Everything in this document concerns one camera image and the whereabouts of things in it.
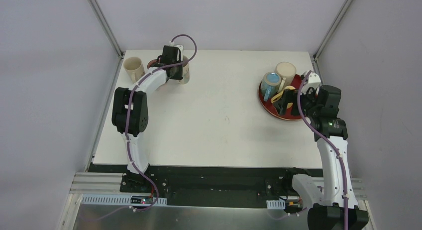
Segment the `red plate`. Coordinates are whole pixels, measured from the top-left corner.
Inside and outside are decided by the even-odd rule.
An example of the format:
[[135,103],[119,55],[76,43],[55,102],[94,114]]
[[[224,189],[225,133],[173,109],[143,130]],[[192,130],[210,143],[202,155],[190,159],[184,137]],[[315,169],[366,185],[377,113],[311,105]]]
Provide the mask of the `red plate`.
[[[295,75],[295,77],[293,78],[293,81],[290,84],[290,86],[293,86],[296,89],[299,89],[301,82],[302,82],[301,77],[299,75]],[[300,115],[299,116],[292,116],[290,114],[290,112],[292,111],[291,107],[286,110],[286,114],[278,115],[276,108],[271,103],[271,98],[269,98],[266,102],[264,101],[264,97],[261,94],[261,83],[259,83],[259,86],[258,86],[258,97],[259,97],[259,102],[262,104],[262,107],[264,107],[264,109],[269,114],[274,116],[275,118],[283,119],[283,120],[299,120],[299,119],[302,119]]]

